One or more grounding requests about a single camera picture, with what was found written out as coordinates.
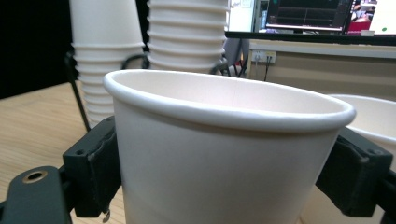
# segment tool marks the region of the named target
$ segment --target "table surface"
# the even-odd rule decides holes
[[[0,202],[9,182],[38,166],[63,165],[63,153],[86,129],[69,83],[0,100]],[[110,205],[107,223],[125,223],[122,190]],[[102,218],[78,218],[73,223],[102,223]]]

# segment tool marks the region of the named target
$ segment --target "bolt hole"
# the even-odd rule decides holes
[[[28,178],[29,180],[35,180],[35,179],[37,179],[37,178],[39,178],[39,177],[41,177],[41,176],[43,176],[43,174],[41,174],[41,173],[34,173],[34,174],[32,174],[32,175],[29,175],[27,178]]]
[[[25,184],[32,184],[39,180],[42,180],[44,177],[46,177],[47,174],[48,174],[47,171],[34,171],[29,175],[26,175],[23,178],[22,182]]]
[[[76,154],[77,155],[82,155],[82,154],[84,154],[84,150],[83,149],[77,150]]]

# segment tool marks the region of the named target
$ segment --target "black plastic bracket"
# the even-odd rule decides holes
[[[76,188],[78,217],[107,213],[120,188],[120,160],[114,116],[88,132],[64,153],[64,175]]]
[[[55,167],[37,167],[15,177],[3,205],[2,224],[71,223]]]
[[[375,196],[379,191],[392,197],[391,191],[379,189],[383,187],[381,182],[387,183],[386,177],[392,176],[389,170],[391,161],[392,155],[385,149],[344,128],[316,185],[343,214],[371,217],[378,203]]]

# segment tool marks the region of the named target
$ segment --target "monitor screen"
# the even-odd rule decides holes
[[[347,35],[396,35],[395,0],[356,0]]]
[[[266,29],[344,32],[353,0],[270,0]]]

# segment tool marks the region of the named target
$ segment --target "cable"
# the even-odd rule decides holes
[[[267,62],[265,64],[265,76],[264,76],[264,81],[267,80],[267,74],[268,74],[268,68],[270,67],[270,62],[272,60],[272,56],[267,56]]]
[[[255,57],[255,60],[256,60],[256,66],[255,66],[255,70],[256,70],[256,78],[258,77],[258,72],[257,72],[257,63],[259,62],[259,60],[260,60],[260,55],[256,55],[256,57]]]

